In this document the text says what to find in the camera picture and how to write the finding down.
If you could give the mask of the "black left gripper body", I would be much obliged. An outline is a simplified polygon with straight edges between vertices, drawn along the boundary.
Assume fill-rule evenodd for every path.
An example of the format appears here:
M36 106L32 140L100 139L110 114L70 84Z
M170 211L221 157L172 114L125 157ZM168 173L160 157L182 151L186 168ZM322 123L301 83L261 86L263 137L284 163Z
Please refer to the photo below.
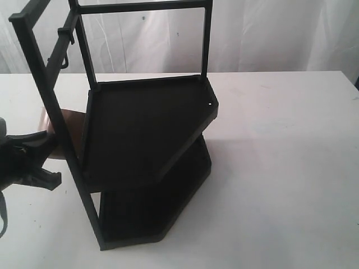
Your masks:
M1 190L3 191L18 181L18 169L22 166L27 154L24 144L42 138L42 132L7 135L6 121L1 118Z

